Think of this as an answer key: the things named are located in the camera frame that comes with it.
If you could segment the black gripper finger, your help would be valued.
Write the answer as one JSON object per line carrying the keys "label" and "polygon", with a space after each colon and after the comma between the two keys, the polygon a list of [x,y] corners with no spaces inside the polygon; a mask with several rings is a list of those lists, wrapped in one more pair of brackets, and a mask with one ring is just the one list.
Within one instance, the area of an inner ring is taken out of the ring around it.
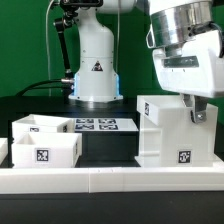
{"label": "black gripper finger", "polygon": [[207,120],[207,99],[205,97],[184,94],[183,103],[190,108],[190,117],[193,123],[199,124]]}

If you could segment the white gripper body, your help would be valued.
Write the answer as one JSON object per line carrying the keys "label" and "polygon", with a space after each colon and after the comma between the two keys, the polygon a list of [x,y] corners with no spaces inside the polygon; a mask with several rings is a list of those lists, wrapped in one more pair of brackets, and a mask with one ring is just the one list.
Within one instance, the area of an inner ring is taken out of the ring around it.
{"label": "white gripper body", "polygon": [[182,55],[167,57],[163,49],[153,51],[158,82],[163,90],[215,98],[224,96],[224,56],[219,57],[218,31],[195,36],[182,47]]}

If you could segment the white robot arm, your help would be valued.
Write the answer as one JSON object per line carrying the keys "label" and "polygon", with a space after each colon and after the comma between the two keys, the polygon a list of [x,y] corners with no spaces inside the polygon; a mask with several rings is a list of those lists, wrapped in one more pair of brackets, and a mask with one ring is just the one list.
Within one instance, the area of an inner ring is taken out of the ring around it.
{"label": "white robot arm", "polygon": [[206,120],[209,98],[224,96],[224,34],[213,22],[213,0],[60,0],[66,26],[78,26],[80,69],[74,75],[74,100],[108,103],[120,98],[113,69],[114,37],[98,13],[149,15],[146,37],[162,89],[183,95],[196,123]]}

